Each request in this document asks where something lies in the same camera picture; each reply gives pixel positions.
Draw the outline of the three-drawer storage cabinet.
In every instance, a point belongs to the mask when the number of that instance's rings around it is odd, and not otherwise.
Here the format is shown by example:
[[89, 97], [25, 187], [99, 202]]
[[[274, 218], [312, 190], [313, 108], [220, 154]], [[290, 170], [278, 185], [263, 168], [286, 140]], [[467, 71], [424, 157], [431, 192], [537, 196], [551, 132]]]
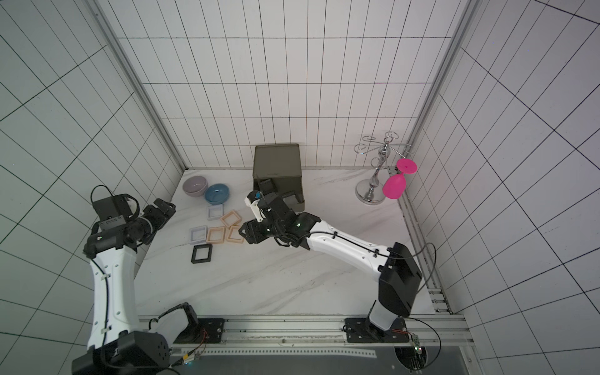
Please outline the three-drawer storage cabinet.
[[281, 198], [296, 194], [300, 202], [304, 202], [302, 165], [299, 144], [256, 145], [252, 169], [253, 189], [259, 190], [259, 181], [272, 179], [277, 186]]

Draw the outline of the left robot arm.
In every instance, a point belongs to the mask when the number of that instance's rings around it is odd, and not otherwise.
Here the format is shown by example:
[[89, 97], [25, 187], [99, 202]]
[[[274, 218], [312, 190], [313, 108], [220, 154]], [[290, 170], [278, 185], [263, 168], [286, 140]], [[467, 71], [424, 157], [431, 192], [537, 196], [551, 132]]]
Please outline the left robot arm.
[[145, 208], [128, 194], [92, 202], [98, 215], [84, 244], [94, 279], [94, 312], [87, 351], [71, 364], [73, 374], [176, 373], [170, 349], [179, 334], [197, 325], [183, 303], [143, 330], [136, 309], [134, 267], [140, 245], [150, 244], [174, 216], [176, 206], [158, 198]]

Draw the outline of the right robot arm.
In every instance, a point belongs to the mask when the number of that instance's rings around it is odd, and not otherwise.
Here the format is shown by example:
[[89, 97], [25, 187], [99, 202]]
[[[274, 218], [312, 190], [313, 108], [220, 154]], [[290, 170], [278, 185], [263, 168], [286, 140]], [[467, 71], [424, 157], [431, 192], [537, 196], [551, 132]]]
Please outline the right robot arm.
[[245, 197], [254, 219], [238, 231], [250, 245], [271, 238], [282, 247], [304, 248], [339, 259], [373, 278], [377, 299], [368, 316], [368, 327], [390, 331], [395, 321], [409, 317], [423, 274], [415, 256], [398, 242], [391, 247], [353, 237], [309, 212], [296, 213], [275, 193], [254, 190]]

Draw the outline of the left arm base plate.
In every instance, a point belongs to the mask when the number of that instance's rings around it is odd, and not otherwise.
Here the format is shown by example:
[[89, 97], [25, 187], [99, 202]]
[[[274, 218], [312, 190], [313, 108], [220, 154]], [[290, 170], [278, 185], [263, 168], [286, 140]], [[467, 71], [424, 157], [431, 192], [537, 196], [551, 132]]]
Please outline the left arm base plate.
[[198, 318], [197, 322], [189, 323], [186, 342], [193, 344], [220, 344], [224, 333], [226, 320], [223, 318]]

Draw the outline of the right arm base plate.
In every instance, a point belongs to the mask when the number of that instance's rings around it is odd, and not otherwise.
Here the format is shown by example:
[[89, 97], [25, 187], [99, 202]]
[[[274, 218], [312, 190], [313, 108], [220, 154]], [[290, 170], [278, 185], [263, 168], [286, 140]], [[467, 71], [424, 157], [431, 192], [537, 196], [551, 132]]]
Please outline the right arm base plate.
[[408, 343], [410, 333], [406, 330], [403, 318], [397, 318], [391, 328], [383, 331], [376, 327], [366, 317], [346, 318], [342, 327], [348, 343], [377, 344], [377, 343]]

